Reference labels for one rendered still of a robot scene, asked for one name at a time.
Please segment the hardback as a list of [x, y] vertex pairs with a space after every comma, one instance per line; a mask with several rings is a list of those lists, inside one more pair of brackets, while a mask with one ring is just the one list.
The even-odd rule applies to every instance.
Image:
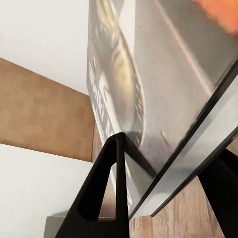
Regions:
[[86, 85], [128, 220], [154, 218], [238, 137], [238, 0], [89, 0]]

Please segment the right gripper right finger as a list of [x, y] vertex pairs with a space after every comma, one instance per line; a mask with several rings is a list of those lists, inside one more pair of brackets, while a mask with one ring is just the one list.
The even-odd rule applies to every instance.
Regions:
[[238, 238], [238, 156], [225, 149], [198, 178], [225, 238]]

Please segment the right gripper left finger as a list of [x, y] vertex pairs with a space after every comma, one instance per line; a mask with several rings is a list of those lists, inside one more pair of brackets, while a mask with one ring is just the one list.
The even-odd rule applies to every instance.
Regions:
[[[117, 163], [116, 218], [98, 221], [111, 166]], [[107, 139], [55, 238], [130, 238], [123, 132]]]

